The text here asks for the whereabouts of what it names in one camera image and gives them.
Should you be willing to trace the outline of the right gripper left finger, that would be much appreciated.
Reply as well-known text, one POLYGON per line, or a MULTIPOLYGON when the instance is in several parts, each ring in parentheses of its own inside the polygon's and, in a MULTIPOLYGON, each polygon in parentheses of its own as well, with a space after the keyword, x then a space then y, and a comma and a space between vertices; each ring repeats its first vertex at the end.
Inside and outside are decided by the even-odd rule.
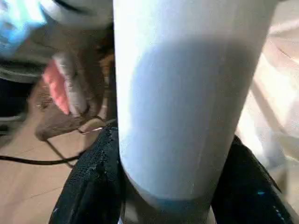
POLYGON ((50 224, 116 224, 124 194, 117 127, 105 127, 70 172, 50 224))

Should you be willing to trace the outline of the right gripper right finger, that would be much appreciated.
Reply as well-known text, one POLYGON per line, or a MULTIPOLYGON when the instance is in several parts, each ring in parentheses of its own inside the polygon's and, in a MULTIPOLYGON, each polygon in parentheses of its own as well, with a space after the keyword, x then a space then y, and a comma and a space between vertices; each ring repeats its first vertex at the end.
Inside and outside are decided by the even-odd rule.
POLYGON ((294 210, 265 167, 235 136, 212 200, 218 224, 292 224, 294 210))

